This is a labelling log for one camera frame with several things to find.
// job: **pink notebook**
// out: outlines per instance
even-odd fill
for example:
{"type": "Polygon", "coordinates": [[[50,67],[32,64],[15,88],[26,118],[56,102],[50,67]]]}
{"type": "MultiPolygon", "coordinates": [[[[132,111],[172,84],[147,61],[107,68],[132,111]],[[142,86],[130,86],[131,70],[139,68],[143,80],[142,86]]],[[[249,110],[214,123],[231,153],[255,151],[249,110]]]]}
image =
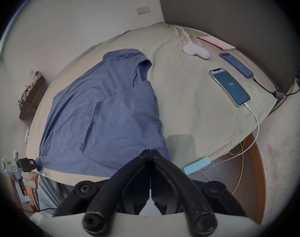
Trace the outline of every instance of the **pink notebook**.
{"type": "Polygon", "coordinates": [[[213,36],[207,36],[207,37],[197,37],[198,39],[201,39],[203,41],[206,41],[218,48],[220,48],[221,50],[233,50],[236,49],[235,46],[232,46],[220,39],[217,39],[216,37],[213,36]]]}

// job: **smartphone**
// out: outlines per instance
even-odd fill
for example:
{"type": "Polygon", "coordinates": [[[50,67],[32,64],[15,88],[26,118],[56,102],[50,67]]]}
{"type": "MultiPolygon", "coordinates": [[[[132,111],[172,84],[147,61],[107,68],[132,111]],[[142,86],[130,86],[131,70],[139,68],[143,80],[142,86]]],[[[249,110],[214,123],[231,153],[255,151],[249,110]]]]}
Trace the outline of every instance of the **smartphone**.
{"type": "Polygon", "coordinates": [[[227,93],[235,106],[239,107],[250,100],[250,96],[242,86],[225,69],[214,69],[209,74],[227,93]]]}

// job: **cardboard box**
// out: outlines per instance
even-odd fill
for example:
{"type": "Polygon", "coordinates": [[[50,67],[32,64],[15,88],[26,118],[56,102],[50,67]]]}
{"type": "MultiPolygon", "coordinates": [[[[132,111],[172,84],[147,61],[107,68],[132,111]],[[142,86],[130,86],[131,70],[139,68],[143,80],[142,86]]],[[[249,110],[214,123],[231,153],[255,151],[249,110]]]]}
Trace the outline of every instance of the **cardboard box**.
{"type": "Polygon", "coordinates": [[[23,183],[25,186],[37,189],[38,188],[38,175],[34,172],[22,172],[23,183]]]}
{"type": "Polygon", "coordinates": [[[22,203],[22,209],[28,212],[38,211],[37,207],[33,204],[32,201],[29,201],[28,203],[22,203]]]}
{"type": "Polygon", "coordinates": [[[32,199],[32,201],[30,201],[29,203],[32,203],[35,206],[35,210],[33,210],[33,211],[39,211],[40,208],[39,208],[39,200],[38,200],[38,191],[37,191],[37,189],[25,186],[25,190],[26,190],[25,195],[29,195],[32,199]]]}

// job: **yellow cable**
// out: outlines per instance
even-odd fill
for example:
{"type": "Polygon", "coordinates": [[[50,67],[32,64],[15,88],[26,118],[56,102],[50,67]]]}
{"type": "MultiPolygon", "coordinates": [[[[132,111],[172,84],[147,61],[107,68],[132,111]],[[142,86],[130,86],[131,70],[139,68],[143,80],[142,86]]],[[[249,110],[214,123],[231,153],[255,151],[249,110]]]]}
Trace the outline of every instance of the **yellow cable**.
{"type": "MultiPolygon", "coordinates": [[[[295,83],[296,83],[296,81],[294,81],[294,84],[292,85],[292,88],[291,88],[289,94],[292,93],[292,91],[293,91],[293,89],[294,89],[294,87],[295,87],[295,83]]],[[[272,114],[273,112],[275,112],[279,107],[281,107],[281,105],[286,101],[286,99],[287,99],[288,97],[289,97],[289,96],[285,97],[285,99],[281,102],[281,104],[280,104],[279,106],[277,106],[275,109],[273,109],[267,116],[271,115],[271,114],[272,114]]]]}
{"type": "Polygon", "coordinates": [[[240,147],[241,147],[241,149],[240,149],[240,151],[239,151],[238,153],[233,154],[233,153],[229,152],[228,154],[230,154],[230,155],[232,155],[232,156],[236,156],[236,155],[238,155],[239,153],[241,153],[242,150],[243,150],[244,144],[245,144],[245,140],[246,140],[246,139],[244,139],[244,141],[243,141],[243,145],[242,145],[241,142],[240,142],[240,147]]]}
{"type": "Polygon", "coordinates": [[[233,192],[231,192],[231,195],[236,191],[236,189],[238,188],[238,186],[240,184],[241,177],[242,177],[242,172],[243,172],[243,163],[244,163],[244,154],[242,154],[242,167],[241,167],[240,178],[239,178],[239,181],[238,181],[236,187],[234,188],[233,192]]]}

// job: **white charging cable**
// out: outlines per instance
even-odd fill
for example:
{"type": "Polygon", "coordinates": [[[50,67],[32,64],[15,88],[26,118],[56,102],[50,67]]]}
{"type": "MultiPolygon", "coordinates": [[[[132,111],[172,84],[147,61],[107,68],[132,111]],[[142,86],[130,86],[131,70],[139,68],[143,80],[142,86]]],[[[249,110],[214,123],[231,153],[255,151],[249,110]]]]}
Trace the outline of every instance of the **white charging cable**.
{"type": "Polygon", "coordinates": [[[248,150],[253,146],[253,144],[255,143],[255,141],[256,141],[256,139],[257,139],[257,137],[258,137],[258,135],[259,135],[259,131],[260,131],[260,123],[259,123],[259,120],[257,119],[257,116],[256,116],[256,115],[254,114],[254,112],[250,109],[250,106],[249,106],[247,103],[244,103],[244,105],[245,105],[245,107],[247,107],[247,109],[253,114],[253,116],[255,117],[256,122],[257,122],[257,134],[256,134],[256,137],[255,137],[254,141],[253,141],[252,144],[251,144],[247,149],[245,149],[243,152],[241,152],[241,153],[239,153],[238,155],[233,156],[233,157],[231,157],[231,158],[229,158],[229,159],[227,159],[227,160],[223,160],[223,161],[221,161],[221,162],[219,162],[219,163],[216,163],[216,164],[212,165],[212,166],[211,166],[209,169],[207,169],[205,172],[202,172],[203,174],[206,175],[206,172],[207,172],[208,170],[210,170],[211,168],[215,167],[215,166],[218,165],[218,164],[221,164],[221,163],[223,163],[223,162],[225,162],[225,161],[231,160],[231,159],[233,159],[233,158],[236,158],[236,157],[242,155],[244,152],[248,151],[248,150]]]}

